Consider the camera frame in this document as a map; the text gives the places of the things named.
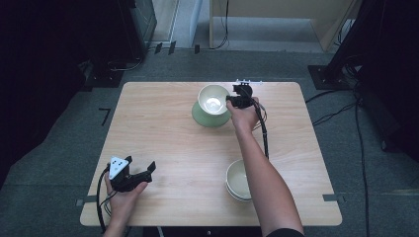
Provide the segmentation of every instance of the table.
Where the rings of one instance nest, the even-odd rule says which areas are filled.
[[[361,0],[228,0],[228,17],[311,19],[327,51],[347,19],[355,19]],[[213,17],[225,17],[227,0],[209,2],[209,46],[213,47]]]
[[[191,110],[208,84],[234,83],[129,82],[121,93],[88,196],[96,194],[100,174],[111,156],[132,156],[130,173],[152,162],[153,182],[137,201],[130,226],[258,226],[252,201],[232,197],[226,170],[241,159],[229,121],[203,127]],[[268,82],[252,86],[268,113],[270,160],[293,193],[303,225],[339,225],[342,216],[298,84]],[[263,145],[261,129],[254,131]],[[105,198],[105,185],[101,200]],[[109,217],[104,214],[105,222]],[[98,226],[96,206],[84,204],[80,221]]]

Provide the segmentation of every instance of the black sleeve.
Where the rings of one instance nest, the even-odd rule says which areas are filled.
[[[294,229],[283,228],[275,230],[267,237],[304,237],[304,235]]]

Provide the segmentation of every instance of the person's left hand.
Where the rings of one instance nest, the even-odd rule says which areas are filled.
[[[105,174],[105,182],[107,194],[111,195],[113,192],[111,181],[109,180],[109,173]],[[124,233],[124,229],[132,215],[138,196],[144,191],[148,183],[142,182],[135,189],[130,192],[116,193],[111,199],[111,221],[105,232],[105,236],[120,236]]]

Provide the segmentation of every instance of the person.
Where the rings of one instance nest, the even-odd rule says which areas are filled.
[[[293,196],[282,176],[265,157],[252,134],[259,121],[254,107],[236,109],[227,101],[235,134],[242,153],[249,190],[258,215],[262,235],[267,237],[301,237],[303,228]],[[112,191],[106,176],[108,194]],[[135,200],[147,186],[139,184],[129,193],[111,198],[112,216],[105,236],[122,236]]]

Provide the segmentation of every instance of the white bowl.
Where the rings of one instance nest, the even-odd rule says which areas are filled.
[[[227,169],[226,186],[228,192],[237,199],[250,200],[249,185],[243,160],[234,161]]]
[[[198,95],[198,103],[207,114],[218,116],[227,111],[226,96],[229,96],[229,93],[224,87],[207,85],[201,89]]]

